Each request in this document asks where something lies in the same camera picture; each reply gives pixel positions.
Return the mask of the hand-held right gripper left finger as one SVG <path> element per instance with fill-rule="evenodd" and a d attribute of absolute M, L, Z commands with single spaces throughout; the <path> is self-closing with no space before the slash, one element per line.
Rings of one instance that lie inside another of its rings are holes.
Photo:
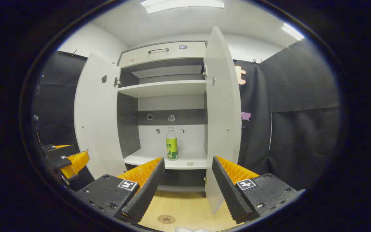
<path fill-rule="evenodd" d="M 153 200 L 164 172 L 165 160 L 159 157 L 116 177 L 104 174 L 75 195 L 100 214 L 137 224 Z"/>

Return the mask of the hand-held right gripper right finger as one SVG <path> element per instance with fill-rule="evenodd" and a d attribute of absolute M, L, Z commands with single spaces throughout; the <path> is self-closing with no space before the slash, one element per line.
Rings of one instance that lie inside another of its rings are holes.
<path fill-rule="evenodd" d="M 305 192 L 274 174 L 258 175 L 219 156 L 213 158 L 212 171 L 237 224 L 262 220 L 297 201 Z"/>

